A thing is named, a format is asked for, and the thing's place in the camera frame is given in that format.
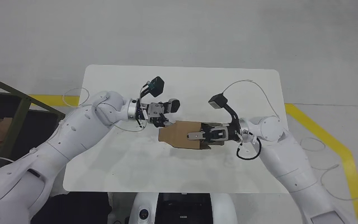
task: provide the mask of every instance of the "cardboard flap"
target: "cardboard flap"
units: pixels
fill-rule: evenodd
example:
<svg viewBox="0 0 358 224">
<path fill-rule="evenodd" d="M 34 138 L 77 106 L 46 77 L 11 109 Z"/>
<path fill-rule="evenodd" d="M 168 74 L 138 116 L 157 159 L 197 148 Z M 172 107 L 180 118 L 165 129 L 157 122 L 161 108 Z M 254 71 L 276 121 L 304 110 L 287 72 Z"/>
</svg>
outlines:
<svg viewBox="0 0 358 224">
<path fill-rule="evenodd" d="M 199 140 L 188 140 L 187 135 L 190 132 L 199 132 L 201 129 L 201 122 L 184 122 L 176 121 L 174 124 L 165 128 L 159 129 L 158 140 L 166 142 L 175 148 L 190 148 L 199 150 Z"/>
</svg>

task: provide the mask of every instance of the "gray floor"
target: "gray floor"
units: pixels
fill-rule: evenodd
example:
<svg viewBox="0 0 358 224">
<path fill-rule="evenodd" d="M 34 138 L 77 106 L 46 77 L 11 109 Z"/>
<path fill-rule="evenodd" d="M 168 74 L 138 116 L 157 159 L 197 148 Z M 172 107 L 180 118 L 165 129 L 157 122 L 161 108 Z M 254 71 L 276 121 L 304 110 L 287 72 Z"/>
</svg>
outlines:
<svg viewBox="0 0 358 224">
<path fill-rule="evenodd" d="M 357 11 L 356 0 L 4 0 L 0 80 L 27 94 L 62 95 L 81 87 L 90 64 L 275 69 L 285 102 L 298 104 L 357 162 Z M 298 140 L 312 136 L 292 119 L 289 128 Z M 316 166 L 340 162 L 330 149 L 308 156 Z M 350 197 L 341 169 L 327 187 Z M 119 217 L 131 197 L 120 200 L 127 210 Z M 241 223 L 301 222 L 287 195 L 234 201 Z M 353 211 L 351 202 L 337 203 Z"/>
</svg>

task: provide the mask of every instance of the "yellow floor stripe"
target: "yellow floor stripe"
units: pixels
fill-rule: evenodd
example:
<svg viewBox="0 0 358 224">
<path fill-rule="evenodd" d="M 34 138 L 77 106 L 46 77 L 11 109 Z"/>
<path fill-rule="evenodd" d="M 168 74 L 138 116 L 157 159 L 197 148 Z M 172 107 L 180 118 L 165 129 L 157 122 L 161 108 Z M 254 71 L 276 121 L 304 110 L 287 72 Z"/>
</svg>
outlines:
<svg viewBox="0 0 358 224">
<path fill-rule="evenodd" d="M 342 160 L 343 170 L 346 174 L 349 191 L 352 198 L 358 197 L 358 172 L 354 162 L 352 152 L 341 142 L 336 140 L 326 130 L 314 122 L 310 117 L 305 115 L 293 104 L 285 104 L 286 113 L 291 115 L 300 124 L 302 124 L 307 130 L 312 132 L 317 138 L 319 138 L 326 146 L 331 148 L 338 154 Z M 358 217 L 358 200 L 353 201 L 354 211 L 356 217 Z"/>
<path fill-rule="evenodd" d="M 29 95 L 49 106 L 67 106 L 60 95 Z M 79 96 L 65 96 L 65 101 L 72 106 L 77 106 Z"/>
</svg>

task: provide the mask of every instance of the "white tabletop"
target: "white tabletop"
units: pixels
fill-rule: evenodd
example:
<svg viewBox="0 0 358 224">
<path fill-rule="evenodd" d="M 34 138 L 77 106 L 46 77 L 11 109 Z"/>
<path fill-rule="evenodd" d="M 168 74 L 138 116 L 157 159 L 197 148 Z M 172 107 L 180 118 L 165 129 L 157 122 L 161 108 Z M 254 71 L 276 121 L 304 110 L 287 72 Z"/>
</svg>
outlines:
<svg viewBox="0 0 358 224">
<path fill-rule="evenodd" d="M 140 88 L 156 76 L 165 81 L 163 94 L 157 98 L 148 95 L 142 102 L 179 99 L 179 111 L 166 115 L 171 121 L 230 122 L 230 115 L 224 109 L 213 109 L 208 100 L 234 81 L 251 79 L 264 89 L 287 128 L 280 77 L 275 70 L 91 65 L 83 87 L 91 95 L 108 90 L 138 98 Z M 239 117 L 274 114 L 252 83 L 236 83 L 225 96 Z M 82 91 L 80 102 L 85 98 Z M 138 129 L 136 122 L 119 125 Z M 245 147 L 242 156 L 255 154 L 249 144 Z M 226 142 L 211 150 L 179 149 L 158 142 L 158 128 L 150 124 L 139 133 L 113 128 L 67 165 L 63 186 L 74 192 L 287 193 L 259 158 L 240 160 L 236 148 L 237 143 Z"/>
</svg>

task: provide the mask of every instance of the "black metal frame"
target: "black metal frame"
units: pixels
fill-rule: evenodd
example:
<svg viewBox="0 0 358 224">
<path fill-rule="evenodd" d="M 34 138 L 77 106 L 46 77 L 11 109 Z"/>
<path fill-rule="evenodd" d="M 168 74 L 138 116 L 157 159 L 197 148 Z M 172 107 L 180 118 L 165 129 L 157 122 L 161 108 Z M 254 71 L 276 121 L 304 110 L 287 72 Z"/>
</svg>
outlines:
<svg viewBox="0 0 358 224">
<path fill-rule="evenodd" d="M 41 108 L 48 110 L 50 113 L 54 113 L 58 116 L 58 121 L 62 120 L 65 117 L 65 114 L 52 108 L 49 105 L 40 102 L 39 100 L 32 98 L 31 96 L 20 92 L 8 86 L 7 84 L 0 82 L 0 89 L 3 89 L 11 95 L 15 95 L 21 98 L 20 104 L 17 107 L 15 115 L 12 119 L 10 127 L 7 131 L 4 141 L 0 144 L 0 157 L 8 158 L 11 155 L 13 146 L 16 142 L 17 136 L 22 128 L 23 122 L 25 121 L 26 114 L 31 106 L 31 104 L 35 104 L 40 106 Z"/>
</svg>

